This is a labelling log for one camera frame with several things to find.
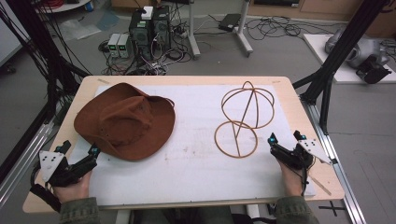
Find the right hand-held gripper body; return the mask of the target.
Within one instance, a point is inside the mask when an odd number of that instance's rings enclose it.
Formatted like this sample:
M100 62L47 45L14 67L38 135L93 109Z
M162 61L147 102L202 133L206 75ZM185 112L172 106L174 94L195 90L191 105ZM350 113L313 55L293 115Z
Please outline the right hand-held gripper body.
M279 161L295 170L309 168L315 159L332 165L332 160L325 153L322 145L316 139L297 141L294 150L288 150L279 143L270 146L270 153Z

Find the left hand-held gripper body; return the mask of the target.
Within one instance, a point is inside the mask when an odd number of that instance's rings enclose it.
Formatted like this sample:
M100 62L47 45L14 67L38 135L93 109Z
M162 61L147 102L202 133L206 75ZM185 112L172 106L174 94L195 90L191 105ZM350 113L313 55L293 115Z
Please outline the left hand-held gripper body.
M63 153L50 151L39 153L39 164L43 181L53 187L76 184L97 165L96 159L89 154L82 160L69 164Z

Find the wooden hoop hat stand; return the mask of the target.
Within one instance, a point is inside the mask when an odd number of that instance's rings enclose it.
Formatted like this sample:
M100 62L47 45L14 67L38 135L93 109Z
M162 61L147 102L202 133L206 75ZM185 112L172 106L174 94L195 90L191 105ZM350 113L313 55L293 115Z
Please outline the wooden hoop hat stand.
M214 133L217 148L236 159L252 155L258 145L257 131L268 126L276 114L275 96L246 81L221 99L220 109L226 118Z

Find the brown felt hat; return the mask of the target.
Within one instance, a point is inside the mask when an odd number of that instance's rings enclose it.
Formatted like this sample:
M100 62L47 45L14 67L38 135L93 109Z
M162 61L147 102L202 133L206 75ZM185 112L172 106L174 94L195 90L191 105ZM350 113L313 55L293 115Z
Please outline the brown felt hat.
M160 150L176 121L174 102L119 83L90 100L74 127L86 141L126 161L139 161Z

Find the person's right hand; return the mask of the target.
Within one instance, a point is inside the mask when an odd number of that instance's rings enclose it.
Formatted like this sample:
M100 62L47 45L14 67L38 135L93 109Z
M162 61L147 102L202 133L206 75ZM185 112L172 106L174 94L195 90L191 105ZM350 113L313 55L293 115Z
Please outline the person's right hand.
M301 196L303 194L303 171L290 169L281 161L278 164L282 173L285 194L287 196Z

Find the person's left hand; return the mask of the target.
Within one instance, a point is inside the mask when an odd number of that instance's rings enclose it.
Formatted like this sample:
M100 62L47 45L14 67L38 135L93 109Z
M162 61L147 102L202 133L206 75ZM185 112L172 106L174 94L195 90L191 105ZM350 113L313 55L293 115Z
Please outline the person's left hand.
M54 187L54 195L61 203L88 198L91 175L92 173L88 172L76 184L67 187Z

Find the thin wooden strip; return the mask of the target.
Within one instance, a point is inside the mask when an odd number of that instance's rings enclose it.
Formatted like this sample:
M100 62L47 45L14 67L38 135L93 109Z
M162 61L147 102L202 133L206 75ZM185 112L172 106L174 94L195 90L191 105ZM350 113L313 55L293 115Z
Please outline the thin wooden strip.
M314 178L312 175L308 176L316 185L318 185L324 192L326 192L328 195L332 196L332 193L324 186L322 185L316 178Z

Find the white table mat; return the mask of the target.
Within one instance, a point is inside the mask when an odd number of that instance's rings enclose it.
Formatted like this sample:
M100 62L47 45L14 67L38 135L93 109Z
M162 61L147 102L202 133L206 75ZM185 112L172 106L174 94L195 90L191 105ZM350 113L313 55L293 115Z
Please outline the white table mat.
M150 96L175 104L174 130L165 145L148 158L126 161L103 152L91 180L91 195L101 206L167 206L222 204L282 195L281 173L267 139L274 133L280 145L293 148L294 137L276 89L260 85L276 99L273 121L257 131L256 151L242 159L224 155L214 133L226 120L220 103L238 85L138 86ZM91 143L78 134L71 158L80 157Z

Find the white floor platform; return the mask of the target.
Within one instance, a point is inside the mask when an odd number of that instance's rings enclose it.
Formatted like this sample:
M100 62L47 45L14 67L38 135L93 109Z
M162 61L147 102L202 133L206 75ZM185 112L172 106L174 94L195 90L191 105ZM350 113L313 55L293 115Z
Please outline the white floor platform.
M325 44L331 35L311 35L303 34L303 38L308 47L315 54L320 63L324 63L328 57L325 52ZM396 84L396 72L387 64L385 68L390 74L379 81L379 84ZM342 63L334 75L333 82L337 84L364 84L364 81L356 75L356 70L347 63Z

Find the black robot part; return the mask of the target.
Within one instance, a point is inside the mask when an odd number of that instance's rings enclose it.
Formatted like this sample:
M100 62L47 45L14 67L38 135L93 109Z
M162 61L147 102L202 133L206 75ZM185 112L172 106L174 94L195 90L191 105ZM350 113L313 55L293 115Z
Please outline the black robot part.
M358 66L356 75L367 84L375 84L390 74L390 71L376 61L376 57L370 55Z

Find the grey robot shell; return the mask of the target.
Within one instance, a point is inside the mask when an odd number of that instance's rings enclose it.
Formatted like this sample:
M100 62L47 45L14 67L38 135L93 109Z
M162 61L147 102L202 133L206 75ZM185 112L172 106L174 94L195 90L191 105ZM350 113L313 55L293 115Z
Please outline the grey robot shell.
M343 29L338 29L333 36L331 36L325 44L325 52L330 53L335 44L340 39ZM370 56L375 58L375 62L380 65L385 65L389 61L386 49L380 43L368 36L364 35L355 47L346 56L345 62L352 68L358 68Z

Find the grey power supply unit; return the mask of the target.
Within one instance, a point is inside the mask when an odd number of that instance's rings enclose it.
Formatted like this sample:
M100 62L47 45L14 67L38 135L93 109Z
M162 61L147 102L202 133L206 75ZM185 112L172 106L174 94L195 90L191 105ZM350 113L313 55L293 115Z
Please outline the grey power supply unit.
M112 34L107 42L107 47L109 53L113 58L118 58L120 56L118 51L118 41L120 39L120 34Z
M128 58L131 54L132 45L127 34L121 34L118 41L118 50L121 58Z

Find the white desk leg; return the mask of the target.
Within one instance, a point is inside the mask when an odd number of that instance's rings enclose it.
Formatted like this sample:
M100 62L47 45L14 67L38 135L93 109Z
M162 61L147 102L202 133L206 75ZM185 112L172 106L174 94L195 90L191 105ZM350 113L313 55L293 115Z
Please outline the white desk leg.
M248 7L249 7L250 0L243 0L242 8L241 8L241 18L237 28L235 28L235 34L238 40L241 43L241 46L246 53L246 56L249 57L250 54L253 52L253 48L250 46L248 39L244 34L244 29L246 25L246 19L248 14Z
M188 39L191 46L192 58L197 60L201 56L197 41L194 35L194 0L188 0L189 2L189 31Z

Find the clear plastic sheet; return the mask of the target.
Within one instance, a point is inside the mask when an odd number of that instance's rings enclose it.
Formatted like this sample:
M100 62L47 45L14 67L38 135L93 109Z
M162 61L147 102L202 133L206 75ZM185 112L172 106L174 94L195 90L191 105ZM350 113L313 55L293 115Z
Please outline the clear plastic sheet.
M64 21L60 25L64 40L80 40L101 32L95 25L82 25L78 20Z

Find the black computer tower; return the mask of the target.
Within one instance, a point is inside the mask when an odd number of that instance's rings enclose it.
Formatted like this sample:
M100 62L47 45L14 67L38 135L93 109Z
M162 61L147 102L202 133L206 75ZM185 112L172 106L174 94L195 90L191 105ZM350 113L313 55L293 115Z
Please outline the black computer tower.
M170 7L156 7L152 20L157 46L162 49L170 49Z
M134 52L146 60L151 60L150 52L153 40L153 23L152 20L142 19L142 10L136 10L131 18L129 33L132 39Z

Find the flat black box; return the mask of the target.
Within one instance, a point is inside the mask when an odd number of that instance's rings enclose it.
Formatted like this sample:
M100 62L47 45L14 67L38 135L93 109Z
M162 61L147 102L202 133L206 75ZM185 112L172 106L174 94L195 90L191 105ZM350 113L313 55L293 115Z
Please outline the flat black box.
M237 25L241 18L238 13L227 14L222 21L219 23L219 28L222 31L231 32L233 28Z

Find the round white table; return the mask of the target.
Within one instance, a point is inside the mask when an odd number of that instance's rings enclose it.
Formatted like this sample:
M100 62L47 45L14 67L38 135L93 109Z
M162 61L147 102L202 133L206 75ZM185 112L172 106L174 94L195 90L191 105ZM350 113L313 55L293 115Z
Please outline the round white table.
M35 11L43 13L64 12L78 7L83 7L91 0L37 0Z

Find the small white box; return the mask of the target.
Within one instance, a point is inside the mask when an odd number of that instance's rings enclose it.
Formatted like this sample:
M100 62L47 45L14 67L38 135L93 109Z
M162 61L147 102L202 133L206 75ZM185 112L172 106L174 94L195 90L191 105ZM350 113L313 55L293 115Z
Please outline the small white box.
M152 19L153 16L153 7L145 6L143 7L143 12L141 14L141 19L145 21L149 21Z

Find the aluminium rail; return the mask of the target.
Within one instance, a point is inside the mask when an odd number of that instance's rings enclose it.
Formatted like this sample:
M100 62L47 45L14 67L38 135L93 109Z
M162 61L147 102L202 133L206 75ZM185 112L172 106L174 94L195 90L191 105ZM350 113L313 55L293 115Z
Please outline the aluminium rail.
M17 185L20 183L24 174L28 171L31 163L35 159L38 151L45 145L49 139L54 124L42 124L38 130L27 139L27 145L21 147L21 155L11 166L5 179L0 183L0 209L7 203Z
M342 200L346 207L346 212L349 216L352 224L367 224L366 219L361 211L359 203L354 195L353 189L350 186L347 175L344 171L342 163L336 153L335 147L333 146L332 139L327 135L322 128L319 126L320 113L315 105L309 105L306 102L302 102L307 116L309 117L312 126L317 134L318 140L323 145L324 151L332 161L332 167L336 173L341 186L343 187L345 196Z

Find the black metal frame post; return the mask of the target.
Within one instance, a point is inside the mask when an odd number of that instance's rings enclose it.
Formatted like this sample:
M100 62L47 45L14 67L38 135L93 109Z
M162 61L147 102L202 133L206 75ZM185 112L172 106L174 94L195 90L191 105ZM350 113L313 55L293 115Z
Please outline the black metal frame post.
M59 51L48 26L43 22L44 9L37 0L6 0L11 12L20 22L18 25L0 3L0 20L21 43L46 80L47 102L32 120L15 147L0 164L0 184L4 184L16 167L17 161L42 124L48 124L55 116L57 103L65 97L74 96L80 86L79 78L90 75L88 70L75 66Z
M326 135L329 134L328 114L334 75L347 58L347 55L353 50L375 18L380 14L387 1L363 0L320 68L315 73L292 84L294 89L309 84L307 90L300 95L300 98L309 105L315 105L319 95L322 94L318 124Z

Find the white wall panel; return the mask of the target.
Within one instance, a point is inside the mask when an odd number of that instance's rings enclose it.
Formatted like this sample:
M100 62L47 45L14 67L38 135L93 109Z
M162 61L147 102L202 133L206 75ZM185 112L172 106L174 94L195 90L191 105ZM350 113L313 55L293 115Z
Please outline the white wall panel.
M9 16L11 23L18 34L24 40L29 40L30 36L24 30L19 19L11 10L6 0L0 0L0 16L3 12L6 12L6 15ZM3 66L21 48L21 42L0 18L0 67Z

